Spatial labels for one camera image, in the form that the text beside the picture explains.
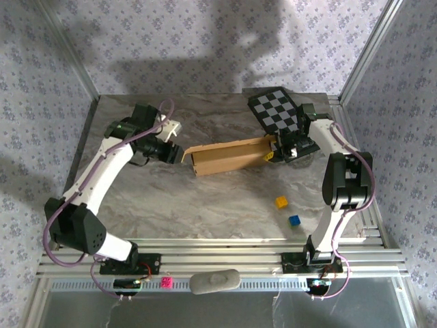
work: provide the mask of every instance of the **yellow cube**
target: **yellow cube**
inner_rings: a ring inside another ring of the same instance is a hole
[[[287,205],[288,205],[287,198],[285,198],[285,196],[278,197],[276,199],[275,204],[276,204],[276,207],[278,208],[278,210],[280,210],[281,208],[287,207]]]

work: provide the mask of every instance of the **cable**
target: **cable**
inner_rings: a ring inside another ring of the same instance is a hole
[[[330,287],[332,285],[332,281],[329,279],[329,282],[331,283],[330,285],[328,285],[328,289],[326,290],[326,292],[323,294],[323,297],[325,297],[325,295],[327,295],[329,293]]]
[[[109,290],[104,289],[104,287],[98,282],[96,279],[96,276],[94,275],[94,267],[97,263],[100,263],[99,258],[94,258],[93,264],[91,264],[91,269],[89,270],[89,274],[91,275],[91,279],[93,279],[93,282],[96,284],[96,287],[100,289],[104,294],[113,297],[114,299],[122,299],[122,297],[118,296],[114,292],[110,292]]]
[[[100,164],[106,159],[107,155],[114,152],[115,150],[117,150],[118,148],[121,148],[122,146],[125,146],[127,144],[129,144],[132,141],[138,140],[142,137],[145,137],[146,135],[149,135],[150,133],[153,133],[155,131],[157,131],[160,127],[162,127],[165,123],[167,123],[170,120],[170,117],[173,115],[174,109],[175,109],[175,103],[173,102],[173,99],[171,98],[167,98],[164,99],[160,104],[159,104],[159,108],[158,111],[161,112],[162,111],[162,107],[163,105],[169,101],[170,102],[170,110],[168,112],[168,114],[165,116],[164,120],[161,120],[156,126],[151,127],[150,129],[143,131],[142,133],[139,133],[138,135],[134,135],[131,138],[128,138],[126,140],[123,140],[119,143],[117,143],[116,145],[110,147],[106,152],[104,152],[103,155],[101,155],[97,161],[94,163],[93,167],[90,169],[88,175],[85,177],[85,179],[83,180],[83,182],[81,183],[81,185],[78,187],[77,191],[73,193],[73,195],[68,198],[54,213],[53,215],[50,217],[50,219],[47,221],[47,224],[44,228],[43,234],[42,234],[42,244],[44,246],[44,250],[47,253],[47,256],[56,264],[62,266],[62,267],[75,267],[76,265],[78,265],[79,263],[82,262],[82,260],[84,259],[84,257],[86,256],[85,253],[83,253],[81,255],[81,257],[76,261],[76,262],[63,262],[61,260],[59,260],[55,254],[53,254],[53,252],[50,249],[50,245],[49,243],[49,235],[50,235],[50,227],[53,225],[53,222],[55,222],[56,218],[58,218],[58,216],[62,213],[62,211],[71,203],[74,201],[74,199],[81,194],[82,190],[87,186],[88,182],[91,180],[91,178],[93,177],[93,175],[96,173],[97,169],[99,168]]]
[[[141,277],[141,278],[139,278],[139,280],[149,279],[152,276],[152,270],[150,269],[150,266],[147,263],[144,263],[144,262],[140,262],[139,265],[147,267],[147,271],[148,271],[147,277]]]
[[[319,279],[324,279],[324,276],[328,274],[328,270],[329,270],[329,269],[331,269],[332,272],[334,273],[334,279],[333,279],[333,281],[336,280],[336,279],[337,279],[337,272],[336,272],[336,270],[335,270],[335,268],[333,267],[332,264],[327,264],[327,265],[325,265],[324,270],[323,270],[322,274],[320,275],[320,278],[319,278]]]
[[[161,118],[161,112],[158,110],[158,120],[161,123],[162,122],[162,118]],[[161,125],[161,129],[159,131],[155,132],[155,135],[159,135],[160,133],[162,133],[164,131],[164,126]]]
[[[341,235],[339,233],[339,228],[341,227],[341,224],[343,223],[343,220],[344,220],[344,218],[346,217],[346,215],[348,213],[357,213],[357,212],[361,212],[362,210],[365,210],[365,209],[369,208],[371,203],[373,203],[373,201],[375,200],[375,196],[376,196],[376,181],[375,181],[375,176],[374,176],[374,174],[373,174],[369,164],[367,164],[366,160],[358,152],[356,152],[354,149],[352,149],[352,147],[350,147],[346,142],[344,142],[336,134],[335,128],[337,128],[340,131],[341,135],[344,136],[344,132],[343,132],[342,127],[340,126],[340,124],[338,124],[336,122],[333,122],[329,126],[329,131],[330,131],[331,135],[333,135],[334,139],[341,145],[341,147],[345,148],[347,151],[349,151],[351,154],[353,154],[361,162],[361,164],[363,164],[364,168],[366,169],[366,171],[367,171],[367,173],[369,174],[369,177],[370,177],[371,191],[370,191],[370,198],[369,198],[369,200],[364,205],[362,205],[360,208],[350,208],[350,209],[345,210],[343,212],[343,214],[340,217],[339,223],[337,224],[337,226],[335,227],[335,230],[334,230],[333,239],[331,241],[331,246],[333,248],[333,253],[336,255],[336,257],[338,257],[340,260],[345,262],[346,267],[347,267],[346,280],[345,280],[343,286],[337,292],[335,292],[334,294],[331,294],[331,295],[327,295],[327,296],[314,296],[314,295],[312,295],[312,297],[316,298],[316,299],[331,299],[333,297],[336,297],[348,285],[349,279],[350,279],[350,264],[349,264],[348,260],[337,251],[338,240],[339,240],[340,235]]]

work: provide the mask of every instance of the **pink cube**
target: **pink cube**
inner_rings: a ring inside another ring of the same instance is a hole
[[[173,278],[172,277],[162,277],[161,278],[161,288],[172,289],[173,288]]]

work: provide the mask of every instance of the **small yellow object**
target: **small yellow object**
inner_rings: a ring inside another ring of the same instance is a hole
[[[268,161],[273,158],[273,152],[269,152],[266,156],[264,156],[264,160]]]
[[[276,207],[278,208],[278,210],[280,210],[281,208],[287,207],[287,205],[288,205],[287,198],[285,198],[285,196],[278,197],[276,199],[275,204],[276,204]]]

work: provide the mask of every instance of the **blue cube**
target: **blue cube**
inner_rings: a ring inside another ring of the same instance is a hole
[[[300,219],[298,215],[293,215],[292,217],[289,217],[288,221],[290,221],[292,227],[300,225]]]

